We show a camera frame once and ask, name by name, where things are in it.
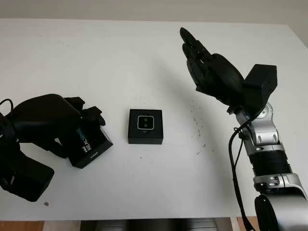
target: black cable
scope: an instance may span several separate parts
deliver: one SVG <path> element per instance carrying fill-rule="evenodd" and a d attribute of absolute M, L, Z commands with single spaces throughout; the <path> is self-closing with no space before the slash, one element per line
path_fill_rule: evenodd
<path fill-rule="evenodd" d="M 239 204 L 239 207 L 240 207 L 240 211 L 241 211 L 241 215 L 242 215 L 242 218 L 243 218 L 243 223 L 244 223 L 244 226 L 246 228 L 246 230 L 248 231 L 256 231 L 254 229 L 254 227 L 250 224 L 246 214 L 245 214 L 245 210 L 244 210 L 244 205 L 243 205 L 243 202 L 242 202 L 242 196 L 241 196 L 241 192 L 240 192 L 240 187 L 239 187 L 239 183 L 238 183 L 238 180 L 237 180 L 237 176 L 236 176 L 236 166 L 234 164 L 234 159 L 233 159 L 233 154 L 232 154 L 232 143 L 233 143 L 233 140 L 236 136 L 237 133 L 240 133 L 241 130 L 243 128 L 245 128 L 251 121 L 253 121 L 254 119 L 256 119 L 258 117 L 259 114 L 256 114 L 255 116 L 253 116 L 252 118 L 250 118 L 249 120 L 247 120 L 245 123 L 243 123 L 242 125 L 240 125 L 239 128 L 237 128 L 235 130 L 235 132 L 231 135 L 230 137 L 230 140 L 229 140 L 229 158 L 230 158 L 230 162 L 231 162 L 231 169 L 232 169 L 232 176 L 233 176 L 233 184 L 234 184 L 234 190 L 235 190 L 235 196 L 236 196 L 236 199 L 237 199 L 237 203 Z"/>
<path fill-rule="evenodd" d="M 236 168 L 237 162 L 238 162 L 240 154 L 241 154 L 243 143 L 244 143 L 244 139 L 242 139 L 242 141 L 241 141 L 241 146 L 240 146 L 240 149 L 239 149 L 239 153 L 237 154 L 237 157 L 236 157 L 236 160 L 235 160 L 235 168 Z"/>
<path fill-rule="evenodd" d="M 13 111 L 13 108 L 14 108 L 14 105 L 13 105 L 13 101 L 11 100 L 11 99 L 5 99 L 5 100 L 2 100 L 1 102 L 0 102 L 0 105 L 2 105 L 4 102 L 6 102 L 6 101 L 9 101 L 10 102 L 10 104 L 11 104 L 11 112 Z"/>

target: small black box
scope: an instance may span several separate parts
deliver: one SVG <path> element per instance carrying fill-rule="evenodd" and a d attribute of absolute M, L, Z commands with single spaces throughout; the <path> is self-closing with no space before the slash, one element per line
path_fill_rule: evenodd
<path fill-rule="evenodd" d="M 102 127 L 92 123 L 82 123 L 59 140 L 72 166 L 78 168 L 84 168 L 113 145 Z"/>
<path fill-rule="evenodd" d="M 163 138 L 162 110 L 130 110 L 128 143 L 162 144 Z"/>

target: white wall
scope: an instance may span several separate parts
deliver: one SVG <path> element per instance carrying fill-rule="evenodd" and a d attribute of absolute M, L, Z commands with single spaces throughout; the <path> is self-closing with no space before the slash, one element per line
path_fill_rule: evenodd
<path fill-rule="evenodd" d="M 0 0 L 0 17 L 288 24 L 308 46 L 308 0 Z"/>

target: white tabletop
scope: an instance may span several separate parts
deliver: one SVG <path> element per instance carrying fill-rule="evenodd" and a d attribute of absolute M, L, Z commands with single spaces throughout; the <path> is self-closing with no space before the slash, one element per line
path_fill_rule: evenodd
<path fill-rule="evenodd" d="M 0 20 L 0 99 L 47 93 L 97 106 L 113 147 L 84 169 L 33 144 L 22 151 L 55 170 L 35 203 L 0 190 L 1 220 L 227 217 L 239 214 L 227 146 L 235 116 L 196 92 L 179 29 L 224 55 L 245 77 L 277 65 L 270 97 L 289 163 L 308 189 L 308 50 L 287 26 L 256 24 Z M 162 145 L 128 144 L 128 113 L 162 109 Z M 234 144 L 237 151 L 239 140 Z M 253 172 L 237 167 L 246 212 L 255 214 Z"/>

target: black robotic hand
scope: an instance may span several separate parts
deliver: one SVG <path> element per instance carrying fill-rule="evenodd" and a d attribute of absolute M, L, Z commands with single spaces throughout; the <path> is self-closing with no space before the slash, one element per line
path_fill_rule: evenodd
<path fill-rule="evenodd" d="M 196 90 L 214 96 L 229 106 L 228 112 L 245 109 L 251 115 L 260 112 L 277 86 L 276 66 L 256 64 L 244 79 L 222 55 L 208 50 L 183 27 L 180 35 L 188 70 Z"/>
<path fill-rule="evenodd" d="M 66 138 L 78 126 L 105 125 L 97 107 L 82 109 L 79 98 L 48 94 L 26 100 L 3 116 L 0 114 L 0 186 L 29 201 L 37 201 L 48 187 L 54 171 L 20 150 L 20 142 L 31 142 L 59 157 L 68 153 L 56 138 Z"/>

